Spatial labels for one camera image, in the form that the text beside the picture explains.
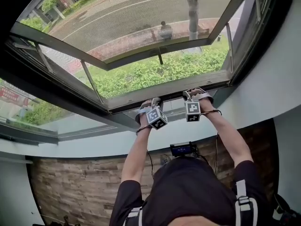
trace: open window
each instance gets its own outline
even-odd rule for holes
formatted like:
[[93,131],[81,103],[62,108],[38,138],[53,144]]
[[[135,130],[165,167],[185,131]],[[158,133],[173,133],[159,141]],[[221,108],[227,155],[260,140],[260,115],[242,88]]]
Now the open window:
[[134,131],[135,110],[153,97],[179,119],[182,91],[233,84],[270,1],[32,0],[6,42],[25,66],[3,79],[93,128]]

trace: wrist strap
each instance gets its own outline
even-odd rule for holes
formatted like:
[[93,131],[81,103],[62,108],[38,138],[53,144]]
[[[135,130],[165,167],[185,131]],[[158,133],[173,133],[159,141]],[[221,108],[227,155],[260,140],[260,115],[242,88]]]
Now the wrist strap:
[[147,126],[143,126],[141,128],[139,128],[137,131],[136,131],[136,136],[138,135],[138,132],[145,129],[145,128],[152,128],[151,125],[147,125]]
[[207,111],[207,112],[201,113],[201,115],[207,115],[207,114],[213,113],[213,112],[219,112],[219,113],[222,115],[222,112],[221,112],[220,110],[217,110],[217,109],[214,109],[214,110],[211,110],[211,111]]

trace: shoe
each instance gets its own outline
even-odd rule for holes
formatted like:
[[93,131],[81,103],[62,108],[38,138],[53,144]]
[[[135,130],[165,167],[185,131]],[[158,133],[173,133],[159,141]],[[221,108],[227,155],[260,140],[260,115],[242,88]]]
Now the shoe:
[[162,166],[165,166],[166,164],[168,164],[171,161],[170,157],[166,154],[162,154],[160,155],[160,164]]

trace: road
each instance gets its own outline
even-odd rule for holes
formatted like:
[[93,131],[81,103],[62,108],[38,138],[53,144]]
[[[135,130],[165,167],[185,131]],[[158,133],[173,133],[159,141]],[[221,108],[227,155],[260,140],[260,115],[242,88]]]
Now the road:
[[[217,18],[230,0],[199,0],[199,18]],[[188,20],[186,0],[109,0],[88,10],[52,36],[85,52],[139,30]]]

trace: brick sidewalk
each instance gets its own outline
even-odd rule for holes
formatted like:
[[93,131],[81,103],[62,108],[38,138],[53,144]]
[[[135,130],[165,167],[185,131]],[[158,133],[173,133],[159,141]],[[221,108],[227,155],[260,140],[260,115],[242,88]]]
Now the brick sidewalk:
[[103,3],[105,1],[107,1],[107,0],[96,0],[95,2],[92,2],[92,3],[88,4],[87,6],[84,6],[83,8],[79,9],[78,11],[75,11],[70,16],[68,16],[64,20],[62,20],[61,23],[57,27],[54,26],[54,28],[49,32],[49,35],[52,35],[55,32],[57,32],[58,30],[60,30],[66,23],[70,22],[76,16],[78,16],[79,14],[81,14],[83,11],[86,11],[86,10],[88,10],[90,8],[93,8],[93,7],[95,7],[95,6]]
[[[198,38],[206,38],[211,33],[216,23],[218,22],[218,18],[215,19],[200,19],[198,25],[201,30],[199,31]],[[229,24],[230,27],[234,31],[237,28],[239,20],[231,19]],[[170,24],[173,29],[173,37],[172,39],[184,38],[184,40],[189,39],[189,21],[177,22]],[[156,44],[162,42],[162,38],[158,34],[160,30],[160,26],[152,27],[149,29],[141,30],[121,38],[110,41],[106,44],[103,44],[99,47],[96,47],[87,53],[100,59],[107,60],[117,55],[121,55],[123,53],[132,51],[136,48],[141,48],[147,45]],[[73,60],[68,65],[64,66],[64,69],[68,71],[70,74],[75,74],[79,70],[82,70],[82,65],[79,60]]]

